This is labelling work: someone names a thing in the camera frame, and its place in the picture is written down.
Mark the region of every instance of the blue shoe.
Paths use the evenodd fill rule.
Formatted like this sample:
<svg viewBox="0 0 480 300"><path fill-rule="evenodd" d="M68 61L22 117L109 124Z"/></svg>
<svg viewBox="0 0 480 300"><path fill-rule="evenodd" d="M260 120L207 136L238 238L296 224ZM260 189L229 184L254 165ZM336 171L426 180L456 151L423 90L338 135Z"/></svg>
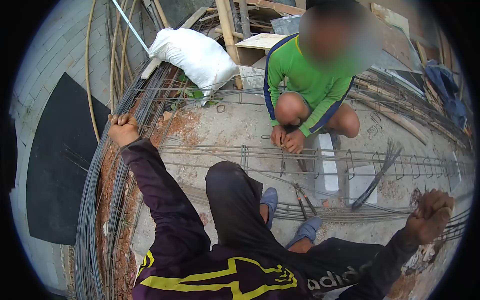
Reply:
<svg viewBox="0 0 480 300"><path fill-rule="evenodd" d="M272 229L273 216L275 215L276 206L278 204L276 189L268 188L262 195L260 204L266 204L268 206L268 220L266 225L268 229Z"/></svg>
<svg viewBox="0 0 480 300"><path fill-rule="evenodd" d="M285 249L289 249L293 244L298 242L299 240L303 239L304 237L307 237L312 243L315 240L315 236L317 235L317 230L320 228L322 225L322 218L319 216L314 216L300 225L300 227L297 230L297 234L293 238L293 240L290 241L285 246Z"/></svg>

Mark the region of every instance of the blue tarp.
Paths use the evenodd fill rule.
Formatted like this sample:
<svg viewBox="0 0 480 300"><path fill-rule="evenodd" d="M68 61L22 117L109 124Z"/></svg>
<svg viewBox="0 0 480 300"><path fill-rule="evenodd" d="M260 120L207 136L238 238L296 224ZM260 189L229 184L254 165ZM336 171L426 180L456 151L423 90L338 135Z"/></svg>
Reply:
<svg viewBox="0 0 480 300"><path fill-rule="evenodd" d="M427 62L425 72L433 83L436 92L444 104L444 109L450 119L462 130L467 123L465 106L455 95L459 91L458 85L453 80L452 72L436 60Z"/></svg>

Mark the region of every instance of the blue sleeve stripe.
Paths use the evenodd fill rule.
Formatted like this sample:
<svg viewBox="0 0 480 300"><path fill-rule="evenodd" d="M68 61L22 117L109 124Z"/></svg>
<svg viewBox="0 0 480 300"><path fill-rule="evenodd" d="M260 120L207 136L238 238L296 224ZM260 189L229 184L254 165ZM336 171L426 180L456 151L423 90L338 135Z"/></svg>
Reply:
<svg viewBox="0 0 480 300"><path fill-rule="evenodd" d="M350 91L350 89L352 88L352 85L353 85L353 81L355 79L355 76L352 77L352 80L350 81L350 85L348 86L348 89L347 91L345 92L345 94L342 96L342 98L338 101L335 101L334 104L332 104L328 109L327 111L324 113L324 115L320 118L320 120L318 120L318 122L311 128L309 128L309 131L310 133L314 133L315 131L317 131L318 129L320 129L321 127L325 126L325 124L327 124L328 120L330 120L333 115L335 114L335 112L337 111L337 109L340 107L340 105L342 105L343 103L343 100L345 99L345 97L348 95L348 92Z"/></svg>
<svg viewBox="0 0 480 300"><path fill-rule="evenodd" d="M268 113L270 114L270 119L275 120L275 111L272 103L272 97L270 95L270 91L268 90L270 86L268 85L268 61L270 60L270 56L272 55L275 50L283 46L285 43L290 41L291 39L295 38L298 33L292 34L281 39L278 43L276 43L268 52L267 60L265 63L265 80L264 80L264 96L265 96L265 104L267 105Z"/></svg>

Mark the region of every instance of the white brick wall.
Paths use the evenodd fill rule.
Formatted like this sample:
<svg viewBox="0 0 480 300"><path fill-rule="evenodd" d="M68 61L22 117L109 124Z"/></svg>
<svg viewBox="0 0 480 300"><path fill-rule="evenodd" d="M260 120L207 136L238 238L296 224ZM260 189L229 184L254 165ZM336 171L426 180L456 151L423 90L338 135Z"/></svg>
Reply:
<svg viewBox="0 0 480 300"><path fill-rule="evenodd" d="M109 101L110 56L106 42L106 0L98 0L94 10L89 46L89 71L92 95L107 105ZM140 32L139 9L135 9L132 24ZM30 150L38 121L43 109L64 72L78 84L85 82L86 27L92 2L90 0L61 0L45 19L28 49L14 85L11 112L15 118L17 132L17 177L15 189L11 192L12 212L18 234L27 256L42 282L50 289L67 290L67 279L61 264L62 247L30 237L26 216L26 179ZM127 5L126 14L130 12ZM113 24L116 21L115 7L111 4ZM156 33L152 23L143 11L145 42L151 43ZM125 23L122 24L125 34ZM146 58L142 48L132 34L129 34L127 57L134 70ZM119 56L121 46L117 46Z"/></svg>

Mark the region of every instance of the person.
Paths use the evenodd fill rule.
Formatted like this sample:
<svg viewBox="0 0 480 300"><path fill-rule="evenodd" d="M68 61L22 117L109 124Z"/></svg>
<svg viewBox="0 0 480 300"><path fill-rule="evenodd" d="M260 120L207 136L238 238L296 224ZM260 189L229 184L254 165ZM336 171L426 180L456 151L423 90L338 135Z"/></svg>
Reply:
<svg viewBox="0 0 480 300"><path fill-rule="evenodd" d="M357 114L343 103L355 77L335 75L340 64L332 63L333 72L319 66L336 61L351 47L363 7L354 0L316 0L308 1L307 8L300 32L276 43L265 66L271 142L292 153L300 153L320 132L354 138L360 130ZM287 89L280 94L285 77Z"/></svg>
<svg viewBox="0 0 480 300"><path fill-rule="evenodd" d="M158 150L138 134L137 121L109 115L108 131L135 175L156 223L155 239L132 290L149 299L312 299L353 285L338 299L382 299L400 268L443 231L454 205L448 194L425 193L386 246L329 238L314 245L321 219L303 223L282 247L270 229L277 193L250 178L239 165L222 161L205 178L206 193L218 233L210 239L194 207L167 172Z"/></svg>

